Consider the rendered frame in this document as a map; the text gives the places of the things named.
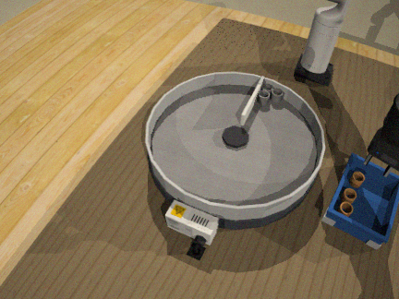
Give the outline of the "blue crate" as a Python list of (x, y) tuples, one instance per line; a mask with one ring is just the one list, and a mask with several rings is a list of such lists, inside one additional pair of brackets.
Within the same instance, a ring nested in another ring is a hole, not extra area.
[[(393, 227), (399, 203), (399, 175), (390, 172), (384, 177), (384, 168), (371, 161), (365, 165), (364, 161), (364, 158), (352, 152), (330, 206), (321, 220), (377, 250), (382, 243), (388, 242)], [(361, 172), (365, 176), (359, 188), (349, 184), (354, 172)], [(349, 217), (337, 211), (342, 204), (341, 195), (347, 188), (352, 188), (357, 193), (351, 204), (353, 212)]]

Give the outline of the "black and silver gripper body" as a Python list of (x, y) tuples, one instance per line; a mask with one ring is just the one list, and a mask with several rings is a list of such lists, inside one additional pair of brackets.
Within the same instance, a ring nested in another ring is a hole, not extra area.
[(399, 171), (399, 93), (384, 118), (383, 127), (371, 140), (368, 153)]

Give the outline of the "bronze bushing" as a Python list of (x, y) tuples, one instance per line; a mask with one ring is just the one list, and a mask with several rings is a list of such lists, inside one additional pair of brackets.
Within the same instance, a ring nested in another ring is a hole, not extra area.
[[(356, 179), (357, 180), (356, 180)], [(365, 176), (361, 172), (354, 172), (351, 178), (349, 179), (349, 184), (354, 188), (359, 188), (361, 184), (364, 182)]]
[[(345, 213), (342, 209), (345, 209), (347, 213)], [(338, 212), (342, 213), (343, 215), (346, 215), (346, 217), (349, 217), (351, 213), (353, 212), (353, 206), (348, 203), (348, 202), (343, 202), (339, 208), (337, 209)]]
[[(351, 198), (348, 198), (346, 195), (350, 196)], [(357, 193), (354, 189), (352, 188), (347, 188), (344, 193), (341, 195), (341, 202), (349, 202), (350, 204), (353, 203), (353, 201), (356, 199)]]

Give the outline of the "grey metal bushing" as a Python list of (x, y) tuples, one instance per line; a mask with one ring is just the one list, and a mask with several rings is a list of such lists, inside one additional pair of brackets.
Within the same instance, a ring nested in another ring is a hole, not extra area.
[[(262, 96), (262, 97), (261, 97)], [(268, 97), (267, 97), (268, 96)], [(257, 102), (261, 105), (268, 104), (270, 99), (270, 93), (267, 90), (260, 90), (258, 93)]]
[[(275, 94), (276, 95), (275, 95)], [(281, 100), (282, 100), (282, 98), (283, 98), (283, 91), (282, 90), (280, 90), (280, 89), (273, 89), (272, 90), (272, 94), (271, 94), (271, 101), (272, 102), (276, 102), (276, 103), (278, 103), (278, 102), (281, 102)]]
[(267, 90), (269, 93), (270, 93), (270, 97), (271, 97), (271, 94), (272, 94), (272, 89), (273, 89), (273, 87), (272, 87), (272, 85), (271, 84), (263, 84), (262, 86), (261, 86), (261, 90)]

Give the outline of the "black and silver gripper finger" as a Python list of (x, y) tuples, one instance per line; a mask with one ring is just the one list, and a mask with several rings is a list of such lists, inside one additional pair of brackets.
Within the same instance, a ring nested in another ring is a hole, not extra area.
[(368, 163), (371, 160), (371, 158), (372, 158), (372, 155), (369, 154), (368, 157), (365, 159), (364, 164), (368, 165)]
[(391, 166), (388, 165), (387, 168), (385, 169), (385, 172), (384, 172), (383, 175), (384, 175), (385, 177), (387, 177), (388, 174), (391, 172), (392, 169), (393, 169), (393, 168), (392, 168)]

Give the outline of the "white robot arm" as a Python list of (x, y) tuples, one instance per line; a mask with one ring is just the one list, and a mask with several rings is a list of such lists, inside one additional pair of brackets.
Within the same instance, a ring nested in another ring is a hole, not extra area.
[(334, 6), (315, 11), (301, 65), (310, 72), (321, 74), (327, 69), (333, 48), (351, 0), (328, 0)]

